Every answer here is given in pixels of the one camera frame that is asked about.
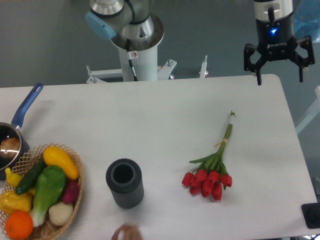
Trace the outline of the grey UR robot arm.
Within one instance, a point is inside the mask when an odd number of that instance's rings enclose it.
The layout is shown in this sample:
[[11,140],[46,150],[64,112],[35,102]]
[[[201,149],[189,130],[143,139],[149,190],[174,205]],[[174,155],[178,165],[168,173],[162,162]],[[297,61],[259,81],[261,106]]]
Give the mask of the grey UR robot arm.
[[[147,0],[92,0],[85,19],[101,38],[117,47],[121,70],[89,71],[93,80],[122,76],[126,82],[170,78],[176,62],[158,65],[158,45],[164,37],[162,21],[150,12]],[[312,38],[296,38],[294,10],[290,0],[253,2],[258,44],[246,44],[243,68],[261,83],[261,68],[267,62],[290,60],[305,71],[315,63]]]

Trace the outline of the person's hand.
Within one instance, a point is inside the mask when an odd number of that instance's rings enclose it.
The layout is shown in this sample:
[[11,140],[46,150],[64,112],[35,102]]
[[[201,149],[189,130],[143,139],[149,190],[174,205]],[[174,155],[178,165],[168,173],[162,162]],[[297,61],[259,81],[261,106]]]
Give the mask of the person's hand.
[[123,224],[115,230],[112,240],[142,240],[142,234],[137,225]]

